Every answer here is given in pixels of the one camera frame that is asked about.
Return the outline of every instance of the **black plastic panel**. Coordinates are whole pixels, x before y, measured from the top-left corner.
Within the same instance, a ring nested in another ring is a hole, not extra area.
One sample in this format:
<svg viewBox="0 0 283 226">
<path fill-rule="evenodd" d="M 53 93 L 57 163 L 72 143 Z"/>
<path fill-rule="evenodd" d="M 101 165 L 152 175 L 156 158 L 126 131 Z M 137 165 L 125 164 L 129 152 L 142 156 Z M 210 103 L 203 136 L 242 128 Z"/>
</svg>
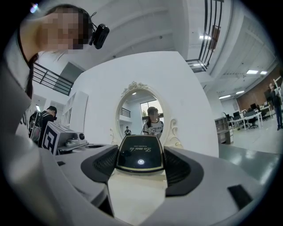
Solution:
<svg viewBox="0 0 283 226">
<path fill-rule="evenodd" d="M 102 144 L 88 144 L 85 146 L 85 148 L 99 148 L 99 147 L 104 147 L 105 145 L 102 145 Z"/>
<path fill-rule="evenodd" d="M 228 187 L 227 189 L 233 197 L 234 201 L 236 202 L 239 210 L 244 208 L 252 201 L 251 196 L 247 193 L 247 191 L 243 188 L 242 185 L 235 185 L 232 187 Z"/>
<path fill-rule="evenodd" d="M 118 146 L 115 145 L 85 159 L 80 168 L 91 180 L 107 184 L 115 168 L 117 154 Z"/>
<path fill-rule="evenodd" d="M 166 197 L 184 196 L 193 191 L 202 181 L 202 166 L 169 147 L 164 147 L 164 165 L 168 187 Z"/>
</svg>

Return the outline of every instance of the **white cabinet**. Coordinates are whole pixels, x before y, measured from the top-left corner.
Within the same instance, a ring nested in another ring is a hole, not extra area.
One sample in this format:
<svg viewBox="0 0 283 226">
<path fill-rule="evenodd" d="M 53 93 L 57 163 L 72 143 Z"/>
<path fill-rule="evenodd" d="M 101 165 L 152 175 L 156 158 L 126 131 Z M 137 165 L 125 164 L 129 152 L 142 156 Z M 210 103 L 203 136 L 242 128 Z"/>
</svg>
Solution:
<svg viewBox="0 0 283 226">
<path fill-rule="evenodd" d="M 88 95 L 78 91 L 67 101 L 62 124 L 76 132 L 84 132 L 84 116 L 87 107 Z"/>
</svg>

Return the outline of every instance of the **window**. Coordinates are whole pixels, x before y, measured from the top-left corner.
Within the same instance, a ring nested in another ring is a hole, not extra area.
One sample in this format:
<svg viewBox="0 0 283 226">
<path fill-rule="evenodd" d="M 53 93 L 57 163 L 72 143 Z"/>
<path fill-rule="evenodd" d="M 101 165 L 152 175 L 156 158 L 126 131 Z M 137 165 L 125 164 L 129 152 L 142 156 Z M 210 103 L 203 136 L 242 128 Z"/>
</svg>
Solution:
<svg viewBox="0 0 283 226">
<path fill-rule="evenodd" d="M 149 107 L 157 108 L 159 114 L 163 113 L 163 110 L 161 108 L 160 103 L 158 102 L 158 100 L 155 100 L 155 101 L 150 101 L 150 102 L 146 102 L 146 103 L 141 104 L 141 115 L 142 115 L 142 117 L 147 116 L 147 109 Z"/>
</svg>

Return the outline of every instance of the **brown wall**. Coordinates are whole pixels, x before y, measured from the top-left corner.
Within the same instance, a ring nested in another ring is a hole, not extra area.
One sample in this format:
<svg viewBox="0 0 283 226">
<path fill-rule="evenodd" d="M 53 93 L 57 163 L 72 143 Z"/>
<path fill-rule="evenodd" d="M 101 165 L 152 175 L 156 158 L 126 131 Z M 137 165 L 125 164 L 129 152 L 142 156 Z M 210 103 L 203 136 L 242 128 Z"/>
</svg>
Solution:
<svg viewBox="0 0 283 226">
<path fill-rule="evenodd" d="M 264 80 L 262 80 L 247 93 L 237 98 L 240 110 L 249 109 L 253 103 L 256 105 L 262 105 L 264 102 L 266 102 L 264 92 L 269 89 L 270 83 L 274 84 L 273 79 L 277 79 L 280 76 L 280 69 L 281 68 L 279 66 L 276 66 Z"/>
</svg>

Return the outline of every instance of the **woman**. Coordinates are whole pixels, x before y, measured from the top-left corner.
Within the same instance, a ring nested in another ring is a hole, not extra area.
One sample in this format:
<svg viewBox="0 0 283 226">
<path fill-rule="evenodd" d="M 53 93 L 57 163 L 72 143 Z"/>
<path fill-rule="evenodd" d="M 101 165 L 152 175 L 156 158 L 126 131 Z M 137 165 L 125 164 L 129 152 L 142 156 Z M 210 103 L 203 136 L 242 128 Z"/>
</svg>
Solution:
<svg viewBox="0 0 283 226">
<path fill-rule="evenodd" d="M 147 109 L 148 120 L 144 125 L 144 135 L 154 135 L 159 139 L 163 132 L 163 122 L 159 120 L 158 109 L 155 107 L 149 107 Z"/>
<path fill-rule="evenodd" d="M 33 63 L 38 53 L 82 49 L 91 36 L 91 17 L 84 9 L 70 4 L 58 5 L 39 19 L 22 22 L 5 49 L 5 63 L 32 99 Z M 25 113 L 16 134 L 28 137 L 27 118 Z"/>
</svg>

